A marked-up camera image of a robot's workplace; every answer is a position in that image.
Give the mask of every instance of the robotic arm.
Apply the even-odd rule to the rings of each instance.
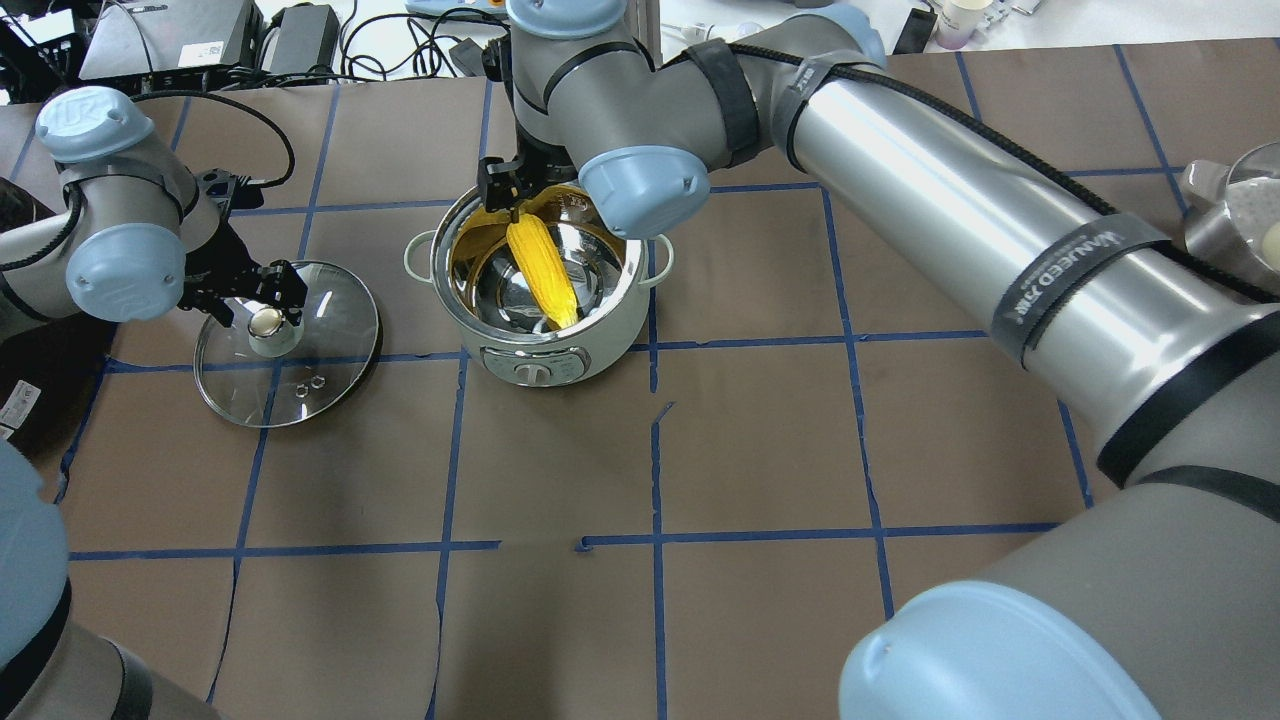
[[[623,5],[508,3],[509,58],[490,56],[521,152],[481,163],[490,210],[576,176],[612,232],[650,237],[698,211],[708,172],[777,145],[1082,414],[1129,486],[908,603],[850,656],[841,716],[1270,717],[1280,307],[1235,304],[1143,220],[922,102],[851,6],[654,70]]]
[[[229,327],[229,297],[298,324],[306,284],[285,260],[255,263],[227,223],[239,178],[211,172],[197,181],[150,118],[102,87],[51,100],[36,133],[58,163],[69,209],[0,234],[0,341],[81,310],[125,322],[179,306]]]

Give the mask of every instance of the corn cob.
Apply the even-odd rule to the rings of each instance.
[[[511,246],[520,272],[525,274],[534,301],[556,329],[576,323],[577,295],[541,218],[522,213],[517,222],[507,227],[507,245]]]

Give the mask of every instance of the pot handle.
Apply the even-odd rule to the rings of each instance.
[[[417,249],[421,247],[422,243],[431,242],[433,240],[435,240],[435,231],[426,231],[425,233],[421,233],[413,240],[408,241],[408,245],[404,246],[404,272],[408,273],[408,277],[413,278],[415,281],[429,286],[434,286],[435,281],[431,279],[430,277],[424,278],[422,275],[415,273],[413,268],[410,266],[410,259],[413,258],[413,254],[417,252]]]
[[[1210,160],[1194,160],[1183,170],[1181,186],[1192,205],[1208,210],[1222,201],[1226,190],[1226,174],[1231,169]]]
[[[654,236],[653,240],[654,242],[660,242],[663,247],[667,249],[667,266],[664,266],[657,275],[652,278],[645,278],[639,283],[636,283],[644,290],[649,290],[650,287],[657,287],[662,284],[662,281],[667,279],[667,275],[671,274],[672,265],[676,264],[676,249],[671,246],[671,238],[664,234],[658,234]]]

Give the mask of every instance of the sticker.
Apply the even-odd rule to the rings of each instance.
[[[223,59],[223,47],[225,46],[225,41],[183,45],[182,54],[178,55],[178,67],[198,68],[201,65],[216,64]]]
[[[10,428],[20,428],[37,400],[40,400],[40,388],[27,380],[18,380],[18,384],[13,386],[13,392],[9,393],[9,401],[4,404],[4,407],[0,407],[0,423]]]

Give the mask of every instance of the light blue joint cap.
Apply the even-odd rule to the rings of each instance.
[[[591,158],[579,172],[605,227],[627,240],[662,234],[694,217],[710,196],[707,165],[664,145],[637,145]]]
[[[854,38],[863,55],[879,67],[884,67],[884,41],[881,40],[879,31],[872,27],[872,20],[867,13],[852,5],[827,5],[796,13],[799,15],[819,15],[845,28],[845,32]]]
[[[67,584],[67,529],[40,486],[31,462],[0,441],[0,667],[45,626]]]
[[[95,318],[151,320],[178,304],[186,266],[178,236],[151,223],[125,223],[76,249],[67,263],[67,290]]]
[[[908,602],[858,643],[842,720],[1160,720],[1093,637],[1039,600],[961,580]]]
[[[83,163],[146,140],[151,118],[119,90],[81,87],[49,101],[36,117],[36,137],[59,163]]]
[[[516,27],[548,40],[582,40],[622,22],[626,0],[508,0]]]

